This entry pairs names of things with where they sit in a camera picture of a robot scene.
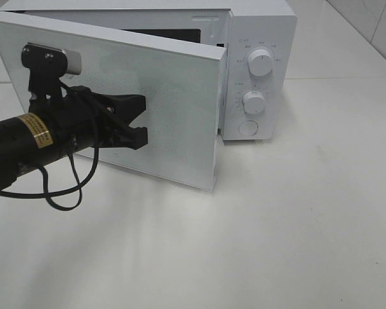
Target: microwave oven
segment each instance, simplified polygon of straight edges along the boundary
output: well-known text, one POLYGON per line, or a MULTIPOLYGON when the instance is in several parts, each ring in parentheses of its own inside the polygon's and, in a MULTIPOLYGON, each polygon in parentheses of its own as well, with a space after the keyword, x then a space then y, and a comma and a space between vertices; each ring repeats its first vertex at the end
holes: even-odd
POLYGON ((149 144, 103 149, 101 160, 212 190, 218 133, 271 138, 296 23, 286 0, 9 0, 0 55, 27 110, 21 48, 78 52, 82 73, 66 84, 146 96, 135 124, 149 144))

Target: warning label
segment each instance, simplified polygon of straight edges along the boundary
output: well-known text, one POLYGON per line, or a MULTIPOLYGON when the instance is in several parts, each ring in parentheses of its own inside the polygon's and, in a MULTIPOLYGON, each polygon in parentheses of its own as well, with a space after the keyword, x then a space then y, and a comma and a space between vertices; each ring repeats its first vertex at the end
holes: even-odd
POLYGON ((51 138, 50 132, 44 122, 37 115, 27 113, 18 116, 18 119, 23 121, 30 132, 32 132, 32 135, 36 140, 37 147, 44 148, 52 145, 53 139, 51 138))

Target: microwave door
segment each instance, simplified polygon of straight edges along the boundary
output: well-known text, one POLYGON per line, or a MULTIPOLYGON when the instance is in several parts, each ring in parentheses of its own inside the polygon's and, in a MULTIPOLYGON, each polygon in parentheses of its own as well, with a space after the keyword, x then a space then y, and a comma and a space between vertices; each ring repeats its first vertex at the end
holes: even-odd
POLYGON ((81 74, 61 78, 68 86, 146 97, 146 111, 131 126, 147 127, 149 143, 136 151, 101 149, 101 160, 212 190, 224 48, 0 12, 0 54, 25 111, 29 70, 21 50, 28 42, 80 54, 81 74))

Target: power level knob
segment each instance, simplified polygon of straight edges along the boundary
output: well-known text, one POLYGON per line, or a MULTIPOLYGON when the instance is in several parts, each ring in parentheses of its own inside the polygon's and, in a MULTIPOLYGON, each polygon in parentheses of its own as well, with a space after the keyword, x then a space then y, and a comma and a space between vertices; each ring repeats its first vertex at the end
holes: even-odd
POLYGON ((266 96, 260 91, 251 91, 243 97, 243 108, 248 114, 261 113, 266 107, 266 96))
POLYGON ((273 69, 273 55, 267 49, 253 51, 248 57, 250 73, 262 77, 273 69))

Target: white table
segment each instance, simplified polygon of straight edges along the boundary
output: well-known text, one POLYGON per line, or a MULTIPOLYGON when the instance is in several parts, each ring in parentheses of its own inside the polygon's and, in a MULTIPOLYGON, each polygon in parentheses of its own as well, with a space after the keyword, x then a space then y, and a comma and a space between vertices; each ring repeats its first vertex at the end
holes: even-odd
POLYGON ((0 198, 0 308, 386 308, 386 78, 287 80, 273 140, 218 150, 213 193, 100 164, 71 213, 0 198))
MULTIPOLYGON (((299 21, 287 79, 386 77, 386 60, 324 0, 289 0, 299 21)), ((0 82, 10 79, 0 61, 0 82)))

